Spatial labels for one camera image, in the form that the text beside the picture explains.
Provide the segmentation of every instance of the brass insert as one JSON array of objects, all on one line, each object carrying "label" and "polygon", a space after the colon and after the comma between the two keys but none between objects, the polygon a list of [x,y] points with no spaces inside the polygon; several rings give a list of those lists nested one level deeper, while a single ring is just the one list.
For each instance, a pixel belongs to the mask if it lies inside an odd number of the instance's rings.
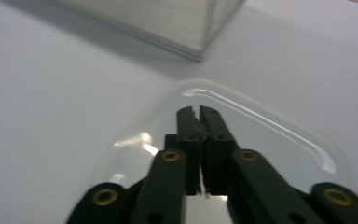
[{"label": "brass insert", "polygon": [[113,203],[118,198],[118,193],[114,189],[100,189],[92,197],[92,202],[104,206]]},{"label": "brass insert", "polygon": [[240,152],[240,157],[246,161],[256,161],[258,159],[257,154],[252,151],[242,151]]},{"label": "brass insert", "polygon": [[174,151],[167,151],[162,154],[162,159],[165,161],[177,161],[179,160],[180,155]]},{"label": "brass insert", "polygon": [[326,197],[331,202],[342,206],[351,206],[353,204],[352,198],[344,191],[339,189],[325,189],[324,197]]}]

